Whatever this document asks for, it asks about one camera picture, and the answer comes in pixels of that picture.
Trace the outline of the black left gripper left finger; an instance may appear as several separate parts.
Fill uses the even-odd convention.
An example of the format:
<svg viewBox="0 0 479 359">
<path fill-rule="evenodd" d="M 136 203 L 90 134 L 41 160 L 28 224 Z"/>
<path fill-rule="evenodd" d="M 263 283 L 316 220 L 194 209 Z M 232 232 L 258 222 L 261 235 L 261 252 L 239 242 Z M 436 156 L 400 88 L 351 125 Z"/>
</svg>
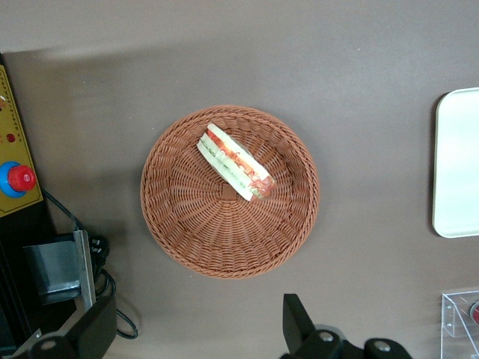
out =
<svg viewBox="0 0 479 359">
<path fill-rule="evenodd" d="M 14 358 L 103 358 L 117 335 L 113 296 L 99 298 L 64 334 L 37 338 Z"/>
</svg>

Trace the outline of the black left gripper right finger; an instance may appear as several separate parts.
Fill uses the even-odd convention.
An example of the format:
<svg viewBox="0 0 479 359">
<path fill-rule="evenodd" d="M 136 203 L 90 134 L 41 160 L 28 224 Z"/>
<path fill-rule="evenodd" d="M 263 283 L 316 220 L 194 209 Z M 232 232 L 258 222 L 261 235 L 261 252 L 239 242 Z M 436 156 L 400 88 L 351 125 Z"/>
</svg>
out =
<svg viewBox="0 0 479 359">
<path fill-rule="evenodd" d="M 283 297 L 282 329 L 288 353 L 283 358 L 410 358 L 396 341 L 371 338 L 359 348 L 337 328 L 315 325 L 299 296 Z"/>
</svg>

